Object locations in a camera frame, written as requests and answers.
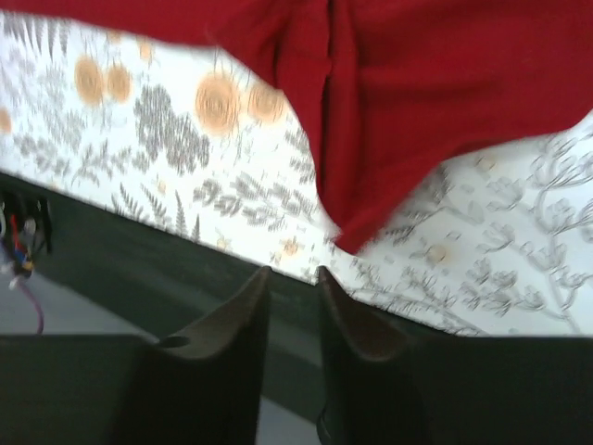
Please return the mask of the red t-shirt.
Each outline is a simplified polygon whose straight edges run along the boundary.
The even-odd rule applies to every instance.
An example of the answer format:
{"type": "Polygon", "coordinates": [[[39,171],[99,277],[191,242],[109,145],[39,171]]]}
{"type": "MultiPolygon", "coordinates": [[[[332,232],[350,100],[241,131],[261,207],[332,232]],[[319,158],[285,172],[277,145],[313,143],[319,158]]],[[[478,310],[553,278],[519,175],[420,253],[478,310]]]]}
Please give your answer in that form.
{"type": "Polygon", "coordinates": [[[218,46],[284,92],[339,248],[358,252],[442,161],[592,109],[588,1],[5,1],[218,46]]]}

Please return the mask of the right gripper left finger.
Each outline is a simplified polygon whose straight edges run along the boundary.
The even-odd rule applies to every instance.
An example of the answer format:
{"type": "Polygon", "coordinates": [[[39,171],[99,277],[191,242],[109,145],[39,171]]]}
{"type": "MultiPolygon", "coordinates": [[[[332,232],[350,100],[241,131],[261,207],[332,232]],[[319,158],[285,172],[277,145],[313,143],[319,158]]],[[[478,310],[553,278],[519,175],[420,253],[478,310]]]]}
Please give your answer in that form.
{"type": "Polygon", "coordinates": [[[180,331],[4,336],[5,444],[252,444],[271,296],[269,268],[180,331]]]}

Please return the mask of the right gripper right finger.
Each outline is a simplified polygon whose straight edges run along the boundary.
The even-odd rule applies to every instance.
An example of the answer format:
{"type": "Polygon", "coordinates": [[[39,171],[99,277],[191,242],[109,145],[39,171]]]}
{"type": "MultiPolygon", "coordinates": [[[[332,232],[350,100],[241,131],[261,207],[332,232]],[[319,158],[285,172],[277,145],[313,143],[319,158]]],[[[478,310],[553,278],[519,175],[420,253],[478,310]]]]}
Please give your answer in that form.
{"type": "Polygon", "coordinates": [[[588,337],[463,337],[387,321],[318,271],[324,444],[588,444],[588,337]]]}

